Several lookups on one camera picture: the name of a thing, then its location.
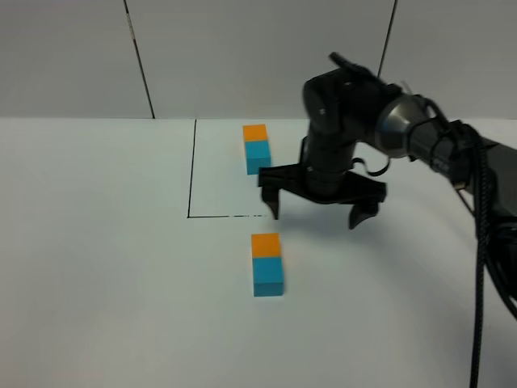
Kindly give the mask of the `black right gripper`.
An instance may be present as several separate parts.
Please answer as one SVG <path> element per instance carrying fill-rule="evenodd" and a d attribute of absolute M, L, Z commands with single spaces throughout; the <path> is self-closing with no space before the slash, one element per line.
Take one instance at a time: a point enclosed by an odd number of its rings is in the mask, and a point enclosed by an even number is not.
<path fill-rule="evenodd" d="M 375 217 L 379 203 L 387 196 L 387 185 L 352 171 L 320 172 L 310 166 L 308 138 L 301 142 L 299 162 L 279 167 L 260 168 L 258 186 L 263 203 L 275 220 L 280 216 L 280 191 L 285 190 L 314 203 L 353 205 L 349 214 L 349 229 Z"/>

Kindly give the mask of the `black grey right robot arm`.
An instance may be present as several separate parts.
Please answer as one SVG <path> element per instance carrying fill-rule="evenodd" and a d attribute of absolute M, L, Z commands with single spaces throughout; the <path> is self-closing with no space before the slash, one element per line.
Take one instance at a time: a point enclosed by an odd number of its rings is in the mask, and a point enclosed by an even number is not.
<path fill-rule="evenodd" d="M 350 205 L 350 227 L 377 215 L 387 188 L 375 173 L 357 175 L 355 146 L 389 158 L 426 163 L 473 195 L 478 238 L 492 248 L 516 245 L 516 152 L 450 121 L 431 99 L 406 94 L 337 53 L 336 69 L 308 80 L 303 102 L 309 130 L 298 163 L 263 168 L 258 185 L 273 214 L 280 192 L 318 204 Z"/>

